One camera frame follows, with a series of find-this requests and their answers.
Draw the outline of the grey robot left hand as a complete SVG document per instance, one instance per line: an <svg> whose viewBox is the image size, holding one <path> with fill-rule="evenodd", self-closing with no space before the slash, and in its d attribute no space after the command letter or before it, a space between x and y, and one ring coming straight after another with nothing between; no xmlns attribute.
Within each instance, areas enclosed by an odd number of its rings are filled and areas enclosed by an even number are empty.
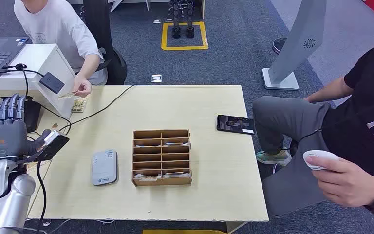
<svg viewBox="0 0 374 234"><path fill-rule="evenodd" d="M51 133L51 130L46 129L38 139L27 139L24 122L25 99L25 95L15 93L0 103L0 157L28 156L21 163L38 161L37 157L45 144L45 138Z"/></svg>

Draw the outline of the person's left hand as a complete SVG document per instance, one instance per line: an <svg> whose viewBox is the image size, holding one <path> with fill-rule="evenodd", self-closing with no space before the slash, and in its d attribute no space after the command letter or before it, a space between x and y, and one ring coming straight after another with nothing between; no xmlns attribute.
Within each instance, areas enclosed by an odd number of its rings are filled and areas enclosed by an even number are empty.
<svg viewBox="0 0 374 234"><path fill-rule="evenodd" d="M318 187L334 203L345 207L359 207L374 202L374 176L356 164L344 160L308 156L311 165L324 167L312 171Z"/></svg>
<svg viewBox="0 0 374 234"><path fill-rule="evenodd" d="M92 92L92 84L85 79L83 76L77 75L74 78L74 88L72 92L74 93L75 96L79 96L81 98L85 98Z"/></svg>

